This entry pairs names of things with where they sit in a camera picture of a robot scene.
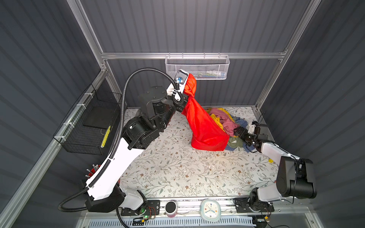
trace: yellow label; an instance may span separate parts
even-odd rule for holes
[[[110,133],[110,126],[108,127],[107,131],[105,132],[103,142],[101,143],[101,148],[104,148],[105,144],[107,143],[109,133]]]

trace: white vent grille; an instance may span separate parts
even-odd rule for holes
[[[201,217],[175,217],[175,218],[156,218],[145,222],[144,225],[132,226],[132,219],[122,219],[129,227],[198,227],[198,226],[222,226],[222,225],[239,225],[255,227],[252,223],[252,218],[248,216],[222,216],[221,219],[216,222],[208,222]],[[123,228],[118,219],[90,219],[89,228]]]
[[[218,58],[165,58],[166,72],[175,77],[178,70],[185,70],[194,75],[197,80],[224,80],[229,67],[227,55]]]

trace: white bottle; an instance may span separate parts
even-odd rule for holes
[[[222,71],[217,71],[217,70],[210,70],[207,71],[208,74],[213,74],[214,76],[218,77],[218,78],[225,78],[226,77],[226,73],[222,72]]]

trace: corrugated wall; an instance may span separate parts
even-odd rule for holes
[[[0,59],[3,210],[100,69],[66,1],[0,1]],[[87,159],[58,156],[57,168],[46,173],[14,227],[32,227],[41,220],[37,215],[72,224],[56,215],[52,198],[75,191],[70,182],[82,177],[76,161],[84,165]]]
[[[322,1],[261,112],[278,144],[315,163],[326,227],[363,227],[365,2]]]
[[[309,0],[82,0],[104,52],[279,52],[288,44]],[[227,79],[199,81],[201,105],[252,105],[276,60],[231,59]],[[134,70],[159,60],[109,60],[120,87]],[[166,85],[136,77],[129,106],[146,88]]]
[[[81,2],[104,52],[279,52],[309,1]]]
[[[108,60],[118,83],[123,85],[128,76],[144,66],[162,69],[165,61],[155,60]],[[260,96],[266,81],[271,75],[276,59],[233,59],[228,70],[229,74],[238,77],[227,77],[226,80],[198,80],[195,94],[200,105],[254,105]],[[140,106],[138,95],[154,85],[163,85],[166,88],[170,82],[158,73],[142,72],[136,75],[128,85],[126,95],[127,105]]]

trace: black wire basket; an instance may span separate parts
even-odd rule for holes
[[[119,93],[94,90],[83,104],[76,104],[78,110],[70,121],[64,119],[59,127],[66,125],[64,133],[53,138],[67,152],[108,153],[118,129],[121,97]]]

